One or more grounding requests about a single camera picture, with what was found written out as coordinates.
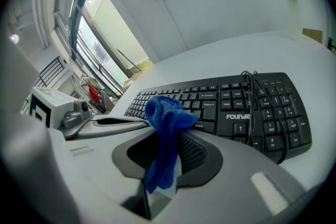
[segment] red object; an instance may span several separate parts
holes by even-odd
[[[94,101],[98,102],[98,101],[99,101],[99,95],[98,95],[98,93],[94,90],[94,88],[91,87],[90,85],[89,85],[89,92],[90,92],[90,94],[91,94],[91,96],[92,96],[92,99],[93,99]]]

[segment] white device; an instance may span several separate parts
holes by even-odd
[[[61,127],[65,113],[74,110],[77,100],[54,89],[33,87],[31,92],[29,114],[53,129]]]

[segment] key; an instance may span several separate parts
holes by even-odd
[[[281,102],[280,102],[280,98],[277,96],[272,96],[271,97],[271,101],[272,104],[277,108],[277,107],[281,107]]]
[[[275,87],[267,87],[266,91],[269,96],[277,96],[277,92],[275,90]]]
[[[265,134],[275,134],[275,133],[277,133],[275,128],[276,127],[275,127],[275,122],[274,121],[264,123]]]
[[[233,90],[232,91],[232,98],[235,100],[235,99],[241,99],[243,98],[243,95],[241,93],[242,91],[241,90]]]
[[[183,102],[183,108],[184,109],[190,109],[190,106],[191,106],[191,102],[190,101]]]
[[[274,113],[274,115],[275,115],[275,118],[278,120],[278,115],[277,115],[277,113],[279,114],[279,116],[280,116],[280,119],[281,120],[284,120],[285,119],[285,113],[283,112],[283,109],[282,108],[275,108],[275,113]]]
[[[197,93],[190,94],[189,100],[197,100]]]
[[[216,101],[204,101],[202,103],[203,116],[202,120],[216,121],[217,105]]]
[[[217,100],[217,92],[202,92],[198,95],[198,100]]]
[[[261,151],[261,137],[260,136],[253,137],[253,147],[256,150]]]
[[[231,86],[232,86],[232,89],[241,88],[240,83],[232,83]]]
[[[175,100],[180,100],[180,99],[181,99],[181,96],[182,96],[181,94],[177,94],[177,95],[175,95],[174,99],[175,99]]]
[[[197,121],[191,128],[202,132],[215,134],[215,123],[206,121]]]
[[[244,110],[244,101],[242,99],[234,100],[233,107],[235,110]]]
[[[286,123],[286,121],[281,121],[281,123],[282,123],[283,129],[285,129],[285,133],[287,133],[288,131],[287,131],[287,123]],[[277,121],[276,124],[277,124],[277,133],[278,134],[284,133],[284,131],[281,128],[280,122]]]
[[[250,107],[251,107],[250,101],[249,100],[245,100],[245,108],[247,110],[250,110]],[[257,100],[255,100],[255,102],[254,102],[254,110],[258,110]]]
[[[268,98],[260,98],[259,99],[261,109],[268,109],[271,107],[271,104],[268,101]]]
[[[266,97],[266,94],[265,94],[264,90],[257,89],[256,91],[257,91],[257,95],[258,95],[259,98],[260,97]]]
[[[218,89],[217,85],[209,86],[209,91],[217,91],[217,89]]]
[[[281,101],[282,106],[291,105],[291,102],[290,102],[290,100],[288,98],[288,95],[282,95],[282,96],[280,96],[280,101]]]
[[[311,141],[311,134],[310,134],[307,118],[304,116],[301,116],[297,118],[297,121],[299,125],[300,143],[301,145],[307,144]]]
[[[285,90],[285,87],[275,87],[277,92],[278,92],[278,95],[284,95],[284,94],[287,94],[286,90]]]
[[[274,116],[273,116],[272,109],[263,109],[261,111],[261,114],[263,115],[263,117],[262,117],[263,121],[274,121]]]
[[[233,134],[234,135],[244,135],[244,134],[247,134],[246,123],[235,123],[233,125]]]
[[[287,119],[295,118],[294,111],[293,111],[293,108],[291,106],[286,106],[284,108],[284,111],[285,111],[285,116],[286,116]]]
[[[289,147],[296,147],[300,145],[300,135],[299,133],[289,134]]]
[[[265,151],[278,151],[285,148],[283,135],[270,136],[265,138]]]
[[[290,94],[289,95],[289,100],[292,104],[295,116],[301,116],[303,115],[303,105],[299,101],[299,98],[297,97],[296,94]]]
[[[286,90],[287,94],[294,93],[294,88],[291,87],[291,86],[285,86],[285,90]]]
[[[201,119],[201,110],[194,110],[193,114],[195,114],[197,116],[197,119],[200,120]]]
[[[221,90],[227,90],[230,89],[230,84],[222,84],[220,85]]]
[[[222,111],[231,111],[232,110],[232,103],[231,103],[231,100],[225,100],[225,101],[222,101],[222,108],[221,108]]]
[[[231,99],[231,92],[230,91],[223,91],[220,93],[222,100],[230,100]]]
[[[251,98],[251,91],[243,91],[243,96],[245,99],[248,99],[248,97]]]
[[[298,122],[296,119],[287,120],[288,131],[289,132],[297,132],[298,131]]]
[[[235,137],[234,139],[238,143],[246,144],[247,143],[247,138],[246,137]]]
[[[199,101],[194,101],[192,106],[191,106],[192,109],[201,109],[201,102]]]
[[[182,101],[187,101],[188,98],[189,98],[189,93],[184,93],[184,94],[182,95],[181,100],[182,100]]]

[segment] cable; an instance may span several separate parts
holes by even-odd
[[[266,89],[260,85],[259,81],[256,80],[256,74],[258,74],[257,71],[254,71],[253,74],[251,74],[250,72],[248,72],[247,70],[243,71],[241,73],[241,75],[246,75],[248,80],[249,80],[249,88],[250,88],[250,91],[251,93],[248,94],[248,101],[250,103],[250,124],[249,124],[249,130],[248,130],[248,141],[247,141],[247,144],[250,145],[250,146],[253,146],[253,137],[252,137],[252,132],[254,130],[254,125],[255,125],[255,118],[254,118],[254,102],[255,102],[255,92],[256,92],[256,89],[255,89],[255,85],[258,84],[259,87],[264,91],[264,93],[266,94],[266,97],[269,101],[269,103],[271,104],[271,107],[272,107],[272,110],[273,112],[275,113],[275,115],[277,116],[276,119],[279,120],[279,123],[280,123],[280,126],[282,128],[282,133],[285,137],[285,149],[283,150],[282,152],[282,156],[280,158],[280,160],[278,161],[278,164],[282,163],[285,159],[286,159],[286,156],[287,156],[287,153],[288,153],[288,133],[285,132],[285,128],[281,122],[281,118],[280,118],[280,115],[279,113],[276,111],[275,109],[275,106],[273,105],[272,101],[271,101],[271,98],[269,96],[269,94],[267,93]]]
[[[263,86],[261,86],[260,83],[259,83],[256,79],[255,79],[255,81],[258,83],[258,85],[261,87],[261,89],[265,92],[266,97],[267,97],[269,103],[271,104],[272,110],[273,110],[273,112],[275,112],[275,114],[276,114],[276,116],[277,116],[277,119],[279,120],[279,125],[281,126],[281,128],[282,128],[282,133],[283,133],[283,135],[284,135],[284,137],[285,137],[285,149],[284,149],[284,151],[282,152],[282,156],[281,156],[280,160],[278,161],[278,164],[280,164],[280,163],[282,163],[282,162],[285,160],[285,158],[286,158],[286,156],[287,156],[287,153],[288,153],[288,147],[289,147],[289,145],[288,145],[289,142],[288,142],[288,137],[287,137],[288,133],[285,132],[285,128],[283,127],[283,124],[282,124],[282,122],[281,122],[280,115],[279,115],[279,113],[276,111],[275,106],[273,105],[273,103],[272,103],[272,101],[271,101],[271,98],[270,98],[269,94],[267,93],[266,89],[265,89]]]
[[[248,72],[247,70],[243,71],[241,73],[242,75],[247,75],[247,78],[249,80],[249,90],[250,90],[250,94],[247,93],[247,98],[250,104],[250,124],[249,124],[249,128],[248,128],[248,139],[247,139],[247,144],[248,145],[253,145],[253,138],[252,138],[252,132],[254,130],[254,125],[255,125],[255,118],[254,118],[254,94],[255,94],[255,89],[254,89],[254,80],[253,77],[251,75],[250,72]]]

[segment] keyboard cable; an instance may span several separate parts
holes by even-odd
[[[248,72],[248,71],[245,70],[241,74],[242,75],[246,75],[248,77],[250,88],[251,88],[251,94],[250,94],[251,96],[249,97],[249,102],[251,104],[251,107],[250,107],[250,127],[249,127],[249,132],[248,132],[248,141],[247,141],[247,144],[253,146],[252,132],[254,130],[254,115],[253,115],[253,111],[254,111],[253,107],[254,107],[254,100],[255,100],[254,94],[256,92],[255,91],[255,85],[258,84],[259,87],[266,94],[266,97],[267,97],[269,103],[271,104],[272,110],[275,113],[275,115],[277,116],[277,119],[279,120],[280,126],[282,128],[282,133],[283,133],[283,135],[285,137],[285,149],[282,151],[281,158],[278,161],[278,164],[280,164],[280,163],[282,163],[285,160],[285,158],[287,156],[287,153],[288,153],[288,144],[289,144],[288,143],[288,138],[287,138],[288,133],[285,132],[285,128],[284,128],[284,126],[283,126],[283,124],[281,122],[280,115],[276,111],[275,106],[273,105],[273,103],[271,101],[271,98],[270,98],[269,94],[267,93],[266,89],[263,86],[260,85],[260,83],[259,83],[258,80],[256,80],[256,74],[258,74],[258,72],[254,71],[253,74],[251,74],[250,72]]]

